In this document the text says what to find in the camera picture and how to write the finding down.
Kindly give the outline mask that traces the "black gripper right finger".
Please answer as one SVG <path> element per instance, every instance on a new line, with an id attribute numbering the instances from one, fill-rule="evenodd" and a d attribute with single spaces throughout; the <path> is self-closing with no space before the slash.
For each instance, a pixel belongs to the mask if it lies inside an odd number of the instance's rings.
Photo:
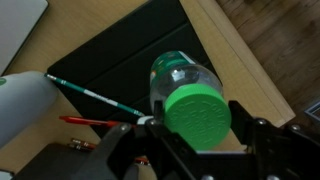
<path id="1" fill-rule="evenodd" d="M 262 180 L 320 180 L 320 134 L 301 124 L 279 128 L 253 117 L 238 101 L 228 107 L 231 129 L 256 161 Z"/>

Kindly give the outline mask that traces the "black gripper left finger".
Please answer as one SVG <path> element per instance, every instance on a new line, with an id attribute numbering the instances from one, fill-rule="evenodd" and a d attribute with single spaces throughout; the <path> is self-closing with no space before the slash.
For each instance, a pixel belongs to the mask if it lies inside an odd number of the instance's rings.
<path id="1" fill-rule="evenodd" d="M 206 176 L 200 157 L 182 137 L 164 124 L 161 100 L 154 102 L 154 117 L 145 123 L 147 157 L 159 180 L 201 180 Z"/>

